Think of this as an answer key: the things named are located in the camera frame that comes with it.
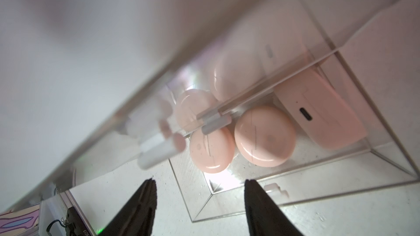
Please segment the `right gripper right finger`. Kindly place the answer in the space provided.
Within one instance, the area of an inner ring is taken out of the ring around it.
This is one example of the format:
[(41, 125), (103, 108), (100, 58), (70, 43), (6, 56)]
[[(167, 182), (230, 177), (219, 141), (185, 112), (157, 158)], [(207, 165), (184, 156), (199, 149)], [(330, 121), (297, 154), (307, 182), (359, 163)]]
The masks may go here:
[(251, 236), (301, 236), (256, 180), (245, 181), (245, 210)]

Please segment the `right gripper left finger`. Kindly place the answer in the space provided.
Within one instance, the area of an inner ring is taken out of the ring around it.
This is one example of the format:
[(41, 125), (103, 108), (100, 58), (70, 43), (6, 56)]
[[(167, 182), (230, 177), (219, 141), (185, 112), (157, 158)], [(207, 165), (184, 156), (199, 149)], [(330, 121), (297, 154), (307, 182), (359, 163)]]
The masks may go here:
[(99, 235), (150, 236), (153, 231), (156, 208), (156, 182), (153, 179), (147, 179)]

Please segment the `pink earphone case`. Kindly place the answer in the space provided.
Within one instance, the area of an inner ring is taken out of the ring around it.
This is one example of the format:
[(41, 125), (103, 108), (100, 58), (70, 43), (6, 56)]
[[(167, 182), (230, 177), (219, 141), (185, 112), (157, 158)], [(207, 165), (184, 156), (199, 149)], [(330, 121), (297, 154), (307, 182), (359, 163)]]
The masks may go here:
[(296, 146), (296, 130), (289, 117), (269, 106), (257, 106), (242, 114), (234, 137), (242, 156), (259, 167), (284, 164)]
[(273, 90), (292, 118), (324, 149), (342, 149), (368, 135), (353, 109), (311, 68)]
[(233, 161), (235, 140), (227, 127), (208, 135), (198, 129), (190, 137), (189, 151), (199, 170), (210, 174), (220, 173)]

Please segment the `pink earphone case bottom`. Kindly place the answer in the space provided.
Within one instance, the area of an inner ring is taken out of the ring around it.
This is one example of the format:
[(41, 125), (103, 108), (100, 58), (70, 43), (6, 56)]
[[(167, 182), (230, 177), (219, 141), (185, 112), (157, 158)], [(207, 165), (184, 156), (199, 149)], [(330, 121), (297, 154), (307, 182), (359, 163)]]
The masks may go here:
[(235, 140), (227, 127), (208, 135), (198, 129), (190, 137), (189, 151), (199, 170), (210, 174), (220, 173), (233, 161)]

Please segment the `clear drawer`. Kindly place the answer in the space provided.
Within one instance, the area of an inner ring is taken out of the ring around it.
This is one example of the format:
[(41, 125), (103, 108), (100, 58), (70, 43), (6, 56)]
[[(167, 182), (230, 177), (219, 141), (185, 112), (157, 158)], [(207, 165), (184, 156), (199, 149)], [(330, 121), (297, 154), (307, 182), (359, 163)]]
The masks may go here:
[(417, 181), (340, 48), (396, 0), (263, 0), (166, 85), (187, 149), (170, 160), (192, 222)]
[[(213, 69), (212, 65), (215, 64), (215, 59), (223, 54), (223, 46), (214, 45), (208, 47), (197, 54), (191, 62), (191, 67), (184, 67), (181, 72), (185, 72), (184, 76), (187, 76), (187, 68), (195, 69), (196, 76), (198, 79), (193, 81), (195, 87), (204, 88), (204, 92), (210, 95), (210, 98), (214, 96), (210, 92), (210, 86), (207, 77), (204, 75), (200, 76), (200, 73), (211, 72)], [(315, 61), (320, 60), (322, 57), (326, 57), (327, 54), (331, 54), (334, 48), (330, 48), (325, 44), (321, 44), (313, 47), (312, 49), (307, 48), (304, 45), (304, 50), (301, 54), (296, 57), (292, 55), (290, 61), (282, 63), (282, 71), (286, 73), (281, 75), (281, 79), (286, 76), (292, 75), (297, 72), (298, 69), (309, 65)], [(41, 189), (37, 189), (38, 192), (34, 192), (33, 196), (39, 197), (41, 200), (46, 200), (54, 195), (54, 189), (59, 192), (66, 191), (72, 187), (76, 187), (87, 181), (105, 175), (121, 165), (140, 158), (141, 164), (145, 161), (145, 169), (151, 168), (160, 162), (166, 160), (169, 157), (163, 153), (163, 145), (166, 144), (170, 138), (165, 138), (165, 135), (171, 136), (176, 132), (186, 136), (191, 131), (186, 131), (179, 126), (176, 122), (175, 113), (175, 98), (180, 96), (184, 91), (180, 85), (181, 78), (178, 78), (179, 82), (174, 81), (164, 87), (161, 92), (157, 92), (156, 95), (146, 100), (141, 106), (136, 107), (132, 113), (124, 118), (120, 122), (120, 125), (106, 131), (106, 133), (96, 139), (89, 150), (84, 150), (82, 153), (76, 156), (80, 158), (70, 158), (76, 160), (67, 167), (59, 168), (58, 174), (53, 175), (53, 179), (43, 183)], [(193, 87), (193, 83), (187, 84), (189, 87)], [(222, 114), (232, 113), (232, 117), (237, 117), (241, 112), (248, 108), (255, 107), (260, 104), (271, 104), (273, 101), (272, 94), (269, 94), (267, 90), (262, 94), (251, 94), (252, 99), (246, 100), (242, 104), (242, 100), (232, 103), (228, 102), (227, 108), (222, 108)], [(163, 159), (152, 159), (151, 153), (157, 153), (157, 156), (162, 156)]]

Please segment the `pink earphone case top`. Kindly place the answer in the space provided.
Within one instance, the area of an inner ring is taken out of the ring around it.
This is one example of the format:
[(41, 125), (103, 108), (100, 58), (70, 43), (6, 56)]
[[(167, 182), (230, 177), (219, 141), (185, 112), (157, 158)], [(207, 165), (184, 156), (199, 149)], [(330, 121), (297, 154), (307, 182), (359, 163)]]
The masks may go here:
[(292, 118), (324, 149), (342, 149), (368, 135), (353, 109), (311, 68), (273, 90)]

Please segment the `white drawer cabinet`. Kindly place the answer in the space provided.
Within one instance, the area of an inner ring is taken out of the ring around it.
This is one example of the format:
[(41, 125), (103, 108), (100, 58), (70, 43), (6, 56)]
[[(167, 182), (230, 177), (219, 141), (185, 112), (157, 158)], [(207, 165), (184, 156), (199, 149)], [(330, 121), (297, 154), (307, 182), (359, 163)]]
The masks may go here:
[(1, 211), (38, 197), (259, 0), (1, 0)]

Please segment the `clear bottom drawer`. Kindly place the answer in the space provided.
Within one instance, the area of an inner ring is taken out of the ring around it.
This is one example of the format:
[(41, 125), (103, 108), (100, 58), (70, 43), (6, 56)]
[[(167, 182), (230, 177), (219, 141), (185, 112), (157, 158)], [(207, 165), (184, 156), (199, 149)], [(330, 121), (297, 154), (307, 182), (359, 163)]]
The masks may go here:
[(417, 181), (340, 48), (396, 0), (263, 0), (166, 85), (187, 149), (170, 160), (192, 222)]

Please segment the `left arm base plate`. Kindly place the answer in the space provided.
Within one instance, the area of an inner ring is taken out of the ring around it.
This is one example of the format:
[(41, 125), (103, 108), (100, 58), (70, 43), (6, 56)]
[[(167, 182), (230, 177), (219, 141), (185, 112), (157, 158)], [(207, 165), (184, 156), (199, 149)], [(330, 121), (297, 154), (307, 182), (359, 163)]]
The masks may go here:
[(73, 206), (68, 208), (67, 214), (64, 219), (53, 220), (45, 229), (47, 236), (56, 236), (52, 234), (51, 230), (55, 224), (59, 228), (64, 229), (66, 236), (95, 236), (93, 232), (84, 222), (77, 209)]

